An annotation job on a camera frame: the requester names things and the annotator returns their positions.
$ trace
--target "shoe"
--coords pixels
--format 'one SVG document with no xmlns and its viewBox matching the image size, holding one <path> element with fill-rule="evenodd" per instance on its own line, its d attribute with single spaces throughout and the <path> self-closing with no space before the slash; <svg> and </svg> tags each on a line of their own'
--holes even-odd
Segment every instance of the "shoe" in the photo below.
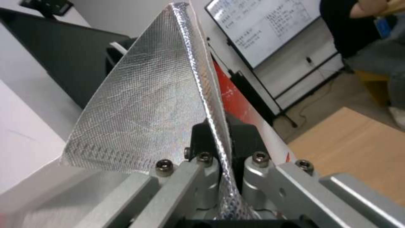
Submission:
<svg viewBox="0 0 405 228">
<path fill-rule="evenodd" d="M 396 124 L 402 129 L 405 130 L 405 110 L 396 108 L 396 107 L 388 107 L 391 115 L 393 116 Z"/>
</svg>

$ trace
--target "person's arm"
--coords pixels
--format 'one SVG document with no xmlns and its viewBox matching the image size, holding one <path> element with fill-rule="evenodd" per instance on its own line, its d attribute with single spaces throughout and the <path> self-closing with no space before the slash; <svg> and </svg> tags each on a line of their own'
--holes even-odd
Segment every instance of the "person's arm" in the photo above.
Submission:
<svg viewBox="0 0 405 228">
<path fill-rule="evenodd" d="M 358 0 L 358 3 L 356 3 L 350 11 L 350 18 L 376 15 L 387 9 L 387 7 L 388 4 L 386 0 Z"/>
</svg>

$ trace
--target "black monitor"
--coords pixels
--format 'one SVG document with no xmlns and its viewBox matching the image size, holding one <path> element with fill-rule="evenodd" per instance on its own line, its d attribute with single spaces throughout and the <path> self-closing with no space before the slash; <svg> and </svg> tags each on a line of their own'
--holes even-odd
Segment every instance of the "black monitor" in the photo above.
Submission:
<svg viewBox="0 0 405 228">
<path fill-rule="evenodd" d="M 106 77 L 109 44 L 129 38 L 3 8 L 0 22 L 81 108 Z"/>
</svg>

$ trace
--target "textured woven material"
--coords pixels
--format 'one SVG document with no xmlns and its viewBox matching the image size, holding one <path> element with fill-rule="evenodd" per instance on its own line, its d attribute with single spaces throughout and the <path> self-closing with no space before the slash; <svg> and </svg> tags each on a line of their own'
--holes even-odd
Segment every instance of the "textured woven material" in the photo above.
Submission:
<svg viewBox="0 0 405 228">
<path fill-rule="evenodd" d="M 211 58 L 186 3 L 168 5 L 137 39 L 83 111 L 62 163 L 148 172 L 183 161 L 192 126 L 207 117 L 223 175 L 218 219 L 249 219 L 231 169 L 231 140 Z"/>
</svg>

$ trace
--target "wooden desk surface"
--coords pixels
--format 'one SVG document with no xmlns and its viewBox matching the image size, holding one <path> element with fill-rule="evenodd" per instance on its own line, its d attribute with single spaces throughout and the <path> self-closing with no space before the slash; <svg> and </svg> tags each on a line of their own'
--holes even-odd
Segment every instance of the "wooden desk surface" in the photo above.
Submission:
<svg viewBox="0 0 405 228">
<path fill-rule="evenodd" d="M 350 173 L 405 206 L 405 133 L 342 108 L 288 146 L 321 176 Z"/>
</svg>

